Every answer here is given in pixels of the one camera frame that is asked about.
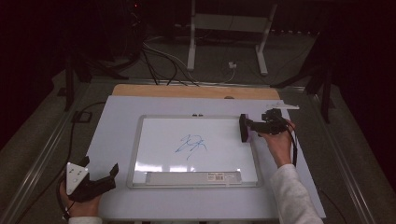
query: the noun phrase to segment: human hand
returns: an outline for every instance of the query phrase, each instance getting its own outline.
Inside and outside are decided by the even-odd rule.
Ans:
[[[90,201],[84,203],[73,202],[69,199],[66,194],[65,183],[62,182],[61,187],[59,189],[61,193],[62,200],[66,204],[69,209],[68,213],[70,217],[97,217],[99,202],[102,195],[96,196]]]
[[[289,130],[292,133],[295,129],[295,124],[288,120]],[[277,168],[291,164],[290,148],[291,148],[291,136],[288,132],[279,133],[276,135],[268,133],[259,133],[268,144],[271,155],[277,165]]]

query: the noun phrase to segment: black cable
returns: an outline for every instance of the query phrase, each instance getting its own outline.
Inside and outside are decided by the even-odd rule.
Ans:
[[[159,52],[159,51],[157,51],[157,50],[150,49],[150,48],[145,48],[145,47],[143,47],[143,50],[152,51],[153,54],[155,54],[155,55],[157,55],[157,56],[160,56],[160,57],[163,57],[163,58],[165,58],[165,59],[171,61],[175,66],[177,66],[177,68],[180,70],[180,72],[183,74],[183,76],[184,76],[189,82],[191,82],[191,83],[192,83],[193,85],[195,85],[195,86],[199,86],[198,84],[196,84],[193,80],[191,80],[191,78],[189,78],[189,77],[184,73],[183,69],[180,67],[180,65],[179,65],[177,62],[175,62],[173,59],[171,59],[170,57],[168,57],[166,54],[161,53],[161,52]],[[183,82],[181,82],[181,81],[179,81],[179,80],[177,80],[177,81],[180,82],[181,84],[187,86],[187,84],[185,84],[185,83],[183,83]]]
[[[147,54],[146,54],[146,52],[145,51],[143,51],[143,50],[141,50],[142,51],[142,53],[143,53],[143,55],[144,55],[144,57],[145,57],[145,59],[146,59],[146,63],[147,63],[147,65],[148,65],[148,70],[149,70],[149,72],[150,72],[150,74],[151,74],[151,77],[152,77],[152,79],[154,80],[154,82],[155,82],[155,85],[158,85],[158,82],[157,82],[157,77],[155,76],[155,74],[154,74],[154,72],[153,72],[153,67],[151,66],[151,64],[150,64],[150,62],[149,62],[149,58],[148,58],[148,56],[147,56]]]
[[[344,220],[344,223],[347,224],[347,219],[344,217],[343,213],[341,212],[340,208],[338,208],[337,204],[335,204],[335,202],[332,201],[332,199],[329,197],[329,195],[326,194],[326,192],[324,192],[323,189],[321,189],[320,187],[318,187],[317,183],[315,183],[315,187],[327,198],[327,200],[329,200],[329,202],[334,206],[334,208],[338,211],[338,213],[340,214],[341,218]]]
[[[66,212],[69,212],[70,209],[72,209],[72,207],[73,207],[73,205],[74,205],[75,203],[76,203],[76,202],[72,202],[72,204],[70,205],[70,207],[67,208]]]
[[[84,107],[81,111],[79,111],[73,118],[72,118],[72,129],[71,129],[71,133],[70,133],[70,138],[69,138],[69,147],[68,147],[68,152],[67,152],[67,158],[64,162],[64,164],[62,165],[61,170],[57,173],[57,175],[55,177],[53,177],[51,179],[51,181],[48,183],[48,185],[38,194],[38,196],[25,208],[25,210],[22,212],[22,214],[20,215],[20,217],[17,219],[17,221],[15,222],[16,224],[20,223],[21,220],[23,219],[24,216],[26,216],[27,212],[33,207],[33,205],[35,205],[35,203],[44,195],[44,193],[47,191],[47,189],[50,188],[50,186],[53,184],[53,182],[55,182],[55,180],[62,174],[62,172],[64,171],[64,167],[66,166],[66,164],[69,162],[70,160],[70,156],[71,156],[71,152],[72,152],[72,146],[73,146],[73,135],[74,135],[74,129],[76,126],[76,118],[79,118],[79,116],[81,116],[82,113],[85,112],[86,109],[94,106],[94,105],[101,105],[101,104],[105,104],[106,102],[98,102],[98,103],[94,103],[91,105],[87,105],[86,107]]]
[[[68,221],[69,218],[70,218],[69,209],[65,209],[64,208],[64,203],[62,202],[62,197],[61,197],[61,193],[60,193],[60,189],[62,187],[62,182],[63,181],[64,181],[64,174],[61,176],[61,178],[59,178],[59,180],[58,180],[58,182],[56,184],[55,193],[56,193],[56,200],[58,202],[58,205],[61,208],[62,213],[64,214],[63,218]]]
[[[291,123],[288,122],[286,119],[284,119],[284,120],[289,124],[289,126],[294,131],[294,137],[293,137],[293,135],[292,135],[291,131],[289,130],[289,128],[287,129],[287,131],[288,131],[288,133],[290,135],[290,138],[291,138],[291,142],[293,144],[293,160],[292,160],[292,163],[293,163],[294,166],[296,166],[297,165],[297,152],[298,152],[298,150],[297,150],[298,149],[297,148],[297,145],[298,145],[297,133],[296,133],[296,130],[291,125]]]
[[[156,51],[154,51],[154,50],[147,49],[147,48],[144,48],[144,47],[143,47],[143,51],[145,51],[145,50],[150,50],[150,51],[153,51],[153,52],[154,52],[154,53],[153,53],[153,52],[146,52],[146,53],[153,54],[153,55],[156,55],[156,56],[161,56],[161,57],[164,57],[164,58],[168,59],[169,62],[174,66],[175,72],[174,72],[174,74],[172,75],[172,77],[169,78],[168,82],[166,83],[167,86],[169,86],[169,84],[170,84],[173,80],[176,80],[176,81],[180,82],[181,84],[184,84],[184,83],[182,83],[181,81],[179,81],[179,80],[176,79],[176,75],[177,75],[177,65],[176,65],[175,61],[171,60],[171,59],[170,59],[169,57],[167,57],[166,55],[160,54],[159,52],[156,52]],[[167,78],[167,77],[165,77],[165,76],[160,75],[158,72],[156,72],[156,74],[159,75],[159,76],[161,76],[161,77],[163,77],[163,78]]]

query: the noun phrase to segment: power cord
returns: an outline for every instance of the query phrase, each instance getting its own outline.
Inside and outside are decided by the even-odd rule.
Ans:
[[[344,217],[343,213],[341,212],[340,208],[337,206],[337,204],[335,204],[335,202],[332,201],[332,199],[329,197],[329,195],[327,195],[327,193],[321,189],[320,187],[318,187],[317,183],[315,183],[315,187],[327,198],[327,200],[329,200],[329,202],[332,204],[332,206],[334,206],[334,208],[338,211],[338,213],[340,214],[341,218],[344,220],[344,223],[347,224],[347,219]]]
[[[155,52],[155,51],[150,51],[150,50],[145,50],[145,49],[143,49],[143,50],[144,50],[145,53],[147,53],[147,54],[151,54],[151,55],[155,55],[155,56],[159,56],[159,57],[165,57],[165,58],[169,59],[167,56],[161,55],[161,54],[159,54],[159,53],[157,53],[157,52]],[[154,69],[154,67],[152,66],[152,64],[151,64],[149,61],[146,61],[146,62],[144,62],[144,63],[145,63],[148,67],[150,67],[151,70],[152,70],[157,76],[163,77],[163,78],[165,78],[165,79],[169,79],[168,82],[166,83],[167,86],[168,86],[173,80],[176,80],[176,81],[178,81],[180,84],[187,86],[186,83],[184,83],[184,82],[182,82],[182,81],[176,79],[176,75],[177,75],[177,64],[176,64],[173,60],[169,60],[169,62],[171,62],[171,64],[174,66],[174,69],[175,69],[174,74],[173,74],[172,77],[170,77],[170,78],[165,77],[165,76],[159,74],[159,73]]]
[[[148,53],[148,52],[154,53],[154,54],[157,55],[157,56],[160,56],[160,57],[163,57],[163,58],[169,60],[169,61],[174,65],[174,67],[177,67],[177,68],[178,68],[178,70],[183,74],[183,76],[184,76],[190,83],[192,83],[192,84],[195,85],[195,86],[199,86],[199,85],[197,84],[197,83],[199,83],[199,81],[196,80],[195,78],[193,78],[193,77],[191,76],[191,74],[190,74],[189,71],[187,71],[188,76],[187,76],[186,73],[183,71],[184,69],[187,70],[187,65],[184,64],[178,57],[176,57],[176,56],[174,56],[174,55],[171,55],[171,54],[168,54],[168,53],[165,53],[165,52],[162,52],[162,51],[159,51],[159,50],[157,50],[157,49],[153,49],[152,47],[150,47],[150,46],[149,46],[148,44],[146,44],[146,43],[143,43],[143,45],[144,45],[143,51],[145,51],[146,53]],[[175,62],[172,58],[174,58],[174,59],[176,59],[178,62],[180,62],[180,63],[184,66],[184,69],[181,68],[181,66],[180,66],[177,62]],[[177,74],[174,74],[173,77],[171,77],[171,78],[169,79],[167,85],[169,85],[170,82],[171,82],[172,80],[176,80],[176,75],[177,75]]]
[[[216,85],[221,85],[221,84],[226,84],[227,82],[230,82],[233,80],[233,78],[235,77],[235,73],[236,73],[236,63],[235,62],[229,62],[229,69],[231,69],[233,71],[233,74],[231,75],[231,77],[229,79],[227,79],[226,81],[222,81],[220,83],[216,83]]]
[[[289,128],[287,129],[287,132],[290,135],[291,143],[293,145],[293,159],[292,159],[292,163],[293,163],[294,166],[296,166],[297,165],[297,152],[298,152],[298,150],[297,150],[298,149],[297,148],[297,146],[298,146],[297,133],[296,133],[296,130],[291,125],[291,123],[288,122],[286,119],[285,119],[285,121],[289,124],[289,126],[293,129],[293,132],[294,132],[294,137],[293,137],[293,134],[291,133]]]
[[[155,82],[155,85],[159,85],[158,81],[157,81],[157,77],[156,77],[156,72],[154,70],[154,67],[151,65],[151,63],[149,62],[149,57],[147,56],[146,52],[142,50],[143,55],[145,56],[145,60],[146,60],[146,64],[148,65],[148,70],[151,74],[152,79]]]
[[[64,171],[64,167],[69,162],[70,156],[71,156],[71,153],[72,153],[73,135],[74,135],[74,129],[75,129],[75,126],[76,126],[76,118],[79,118],[85,112],[85,110],[87,110],[88,108],[90,108],[92,106],[95,106],[95,105],[103,105],[105,103],[106,102],[98,102],[98,103],[94,103],[94,104],[88,105],[88,106],[84,107],[81,111],[79,111],[73,117],[73,119],[72,119],[72,129],[71,129],[70,138],[69,138],[69,147],[68,147],[68,152],[67,152],[67,158],[66,158],[64,164],[62,165],[61,170],[57,173],[57,175],[55,177],[53,177],[51,179],[51,181],[48,183],[48,185],[38,194],[38,196],[25,208],[25,210],[21,213],[20,217],[15,222],[16,224],[21,222],[21,220],[24,218],[24,216],[26,216],[27,212],[33,207],[33,205],[35,205],[35,203],[37,203],[37,201],[44,195],[44,193],[50,188],[50,186],[55,182],[56,179],[58,179],[58,177]]]
[[[59,205],[59,207],[60,207],[60,209],[61,209],[61,211],[62,211],[62,213],[64,214],[63,215],[63,218],[64,219],[66,219],[67,221],[69,220],[69,218],[70,218],[70,215],[69,215],[69,210],[73,207],[73,205],[75,204],[75,202],[73,202],[71,205],[70,205],[70,207],[64,207],[64,204],[63,204],[63,202],[62,202],[62,197],[61,197],[61,193],[60,193],[60,188],[62,187],[62,182],[65,180],[65,174],[63,173],[62,174],[62,176],[61,176],[61,178],[59,178],[59,180],[58,180],[58,182],[57,182],[57,184],[56,184],[56,188],[55,188],[55,193],[56,193],[56,200],[58,201],[58,205]]]

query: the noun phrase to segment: person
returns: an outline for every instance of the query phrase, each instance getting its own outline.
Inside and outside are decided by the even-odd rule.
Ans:
[[[295,125],[289,121],[290,132]],[[300,181],[296,168],[291,163],[290,147],[291,136],[288,132],[277,135],[259,133],[267,142],[268,148],[277,166],[277,171],[271,177],[280,223],[323,223],[312,204],[307,189]],[[98,207],[101,196],[89,202],[77,203],[68,199],[64,183],[61,187],[62,198],[69,209],[69,224],[100,224]]]
[[[293,132],[295,124],[289,120],[288,123],[290,132]],[[276,198],[280,223],[323,223],[312,204],[308,190],[301,183],[296,168],[291,163],[290,134],[283,132],[277,135],[259,135],[267,142],[277,166],[270,182]]]

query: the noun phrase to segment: metal stand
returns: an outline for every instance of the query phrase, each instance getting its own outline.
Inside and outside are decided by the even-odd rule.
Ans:
[[[195,29],[243,31],[262,33],[262,42],[256,46],[257,61],[262,75],[268,75],[267,66],[262,54],[268,35],[271,30],[272,21],[276,12],[277,4],[272,4],[270,14],[267,18],[209,15],[195,12],[195,0],[191,0],[191,37],[189,59],[187,70],[193,71],[195,64]]]

